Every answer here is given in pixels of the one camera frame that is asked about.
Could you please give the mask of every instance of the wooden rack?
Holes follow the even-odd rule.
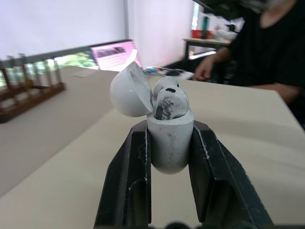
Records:
[[[25,65],[27,64],[26,57],[23,54],[20,56],[22,59],[21,80],[17,77],[15,59],[9,56],[12,75],[15,78],[14,83],[12,83],[12,77],[9,77],[7,69],[3,67],[2,61],[0,61],[0,71],[3,74],[6,84],[4,87],[0,88],[0,124],[13,119],[65,90],[65,85],[61,81],[60,70],[55,58],[53,58],[55,71],[52,73],[56,76],[56,82],[53,83],[51,72],[46,60],[43,60],[46,70],[45,75],[38,74],[36,64],[31,63],[35,72],[35,79],[31,80],[29,79]]]

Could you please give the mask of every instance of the person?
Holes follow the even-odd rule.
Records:
[[[261,14],[247,17],[228,47],[206,57],[194,80],[210,78],[213,65],[235,60],[229,84],[275,90],[305,124],[305,0],[269,0]]]

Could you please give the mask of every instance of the bottle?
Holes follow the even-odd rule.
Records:
[[[203,29],[202,29],[202,39],[206,39],[206,36],[208,34],[208,25],[209,25],[209,17],[205,16],[203,18]]]

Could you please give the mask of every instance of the white wall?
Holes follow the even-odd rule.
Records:
[[[0,0],[0,58],[125,39],[125,0]]]
[[[183,38],[191,36],[192,0],[128,0],[129,36],[143,66],[181,60]]]

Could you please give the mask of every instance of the red container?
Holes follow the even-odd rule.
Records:
[[[192,30],[192,38],[201,38],[202,30]],[[207,31],[206,39],[211,39],[214,32],[211,30]]]
[[[201,38],[202,30],[192,30],[192,38]]]

